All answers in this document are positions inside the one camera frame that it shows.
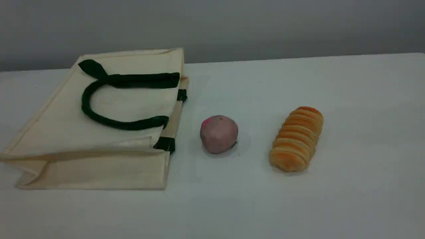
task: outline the white table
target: white table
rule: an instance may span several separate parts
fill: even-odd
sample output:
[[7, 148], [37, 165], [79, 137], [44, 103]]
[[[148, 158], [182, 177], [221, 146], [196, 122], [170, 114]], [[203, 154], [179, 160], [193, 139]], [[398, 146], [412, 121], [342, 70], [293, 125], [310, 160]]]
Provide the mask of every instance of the white table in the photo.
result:
[[[0, 164], [0, 238], [425, 238], [425, 54], [186, 65], [165, 191], [23, 191]], [[68, 70], [0, 74], [0, 147]], [[325, 118], [308, 171], [268, 163], [298, 106]], [[239, 143], [206, 154], [199, 127], [233, 118]]]

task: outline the toy bread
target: toy bread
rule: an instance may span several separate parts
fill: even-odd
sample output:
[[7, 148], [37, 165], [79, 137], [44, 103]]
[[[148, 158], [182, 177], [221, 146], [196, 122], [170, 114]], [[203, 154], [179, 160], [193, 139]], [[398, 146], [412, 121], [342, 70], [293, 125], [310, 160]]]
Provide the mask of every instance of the toy bread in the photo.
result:
[[311, 107], [298, 107], [291, 112], [272, 144], [270, 164], [285, 171], [305, 170], [316, 152], [322, 132], [323, 116]]

